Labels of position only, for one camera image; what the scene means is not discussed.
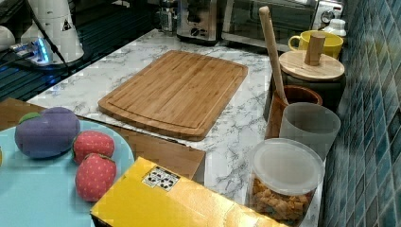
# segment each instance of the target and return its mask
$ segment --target red strawberry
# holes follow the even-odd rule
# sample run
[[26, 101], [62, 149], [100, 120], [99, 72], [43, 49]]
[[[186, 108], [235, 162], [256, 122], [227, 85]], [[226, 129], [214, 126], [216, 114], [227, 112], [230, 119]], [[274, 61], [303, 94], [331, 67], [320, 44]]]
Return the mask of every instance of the red strawberry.
[[77, 193], [85, 201], [98, 201], [112, 187], [116, 174], [117, 167], [112, 159], [91, 153], [78, 167]]
[[86, 155], [98, 153], [109, 158], [114, 152], [114, 140], [100, 131], [83, 131], [73, 144], [74, 161], [79, 165]]

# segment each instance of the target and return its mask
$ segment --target wooden spoon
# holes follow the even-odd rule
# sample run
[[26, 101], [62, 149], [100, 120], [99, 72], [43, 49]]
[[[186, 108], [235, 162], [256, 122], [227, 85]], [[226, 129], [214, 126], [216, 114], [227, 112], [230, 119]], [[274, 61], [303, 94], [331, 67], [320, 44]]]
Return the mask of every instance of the wooden spoon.
[[284, 93], [283, 78], [281, 76], [280, 62], [278, 60], [277, 47], [275, 43], [273, 25], [271, 23], [269, 7], [259, 9], [259, 17], [262, 23], [263, 35], [265, 36], [266, 48], [268, 49], [271, 71], [273, 73], [275, 86], [278, 96], [288, 105], [286, 94]]

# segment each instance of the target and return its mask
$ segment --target kitchen counter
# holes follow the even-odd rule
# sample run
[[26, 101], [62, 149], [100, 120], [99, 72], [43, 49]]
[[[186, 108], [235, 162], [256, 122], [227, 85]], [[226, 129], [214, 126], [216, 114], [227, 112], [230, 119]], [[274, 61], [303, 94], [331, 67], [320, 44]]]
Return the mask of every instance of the kitchen counter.
[[[98, 110], [97, 102], [102, 97], [168, 50], [198, 53], [248, 66], [248, 76], [202, 141], [188, 142], [143, 131]], [[164, 33], [152, 30], [28, 102], [44, 107], [62, 106], [94, 120], [204, 150], [207, 153], [205, 186], [243, 204], [250, 172], [247, 156], [255, 145], [263, 141], [265, 135], [263, 111], [270, 74], [267, 54], [230, 48], [225, 43], [215, 46], [182, 43], [176, 37], [167, 37]], [[321, 191], [320, 185], [302, 226], [318, 225]]]

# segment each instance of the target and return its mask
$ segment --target yellow mug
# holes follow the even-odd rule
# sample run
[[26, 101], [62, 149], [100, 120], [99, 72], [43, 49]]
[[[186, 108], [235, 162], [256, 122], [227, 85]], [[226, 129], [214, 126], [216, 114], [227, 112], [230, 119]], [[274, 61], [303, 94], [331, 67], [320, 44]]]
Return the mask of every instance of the yellow mug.
[[[310, 40], [310, 34], [312, 34], [313, 32], [321, 33], [326, 37], [323, 46], [323, 54], [337, 59], [341, 52], [342, 44], [344, 43], [344, 41], [340, 36], [325, 31], [308, 30], [304, 31], [299, 36], [292, 36], [288, 40], [288, 47], [291, 50], [307, 50], [307, 46], [309, 45]], [[292, 45], [292, 41], [295, 39], [299, 40], [298, 48]]]

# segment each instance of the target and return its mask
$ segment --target yellow box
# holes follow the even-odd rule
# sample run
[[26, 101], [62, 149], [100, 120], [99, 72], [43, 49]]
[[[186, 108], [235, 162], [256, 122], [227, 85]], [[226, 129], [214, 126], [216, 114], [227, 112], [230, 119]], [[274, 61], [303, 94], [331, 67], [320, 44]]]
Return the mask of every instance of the yellow box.
[[113, 227], [286, 226], [143, 158], [95, 204], [91, 215], [96, 226]]

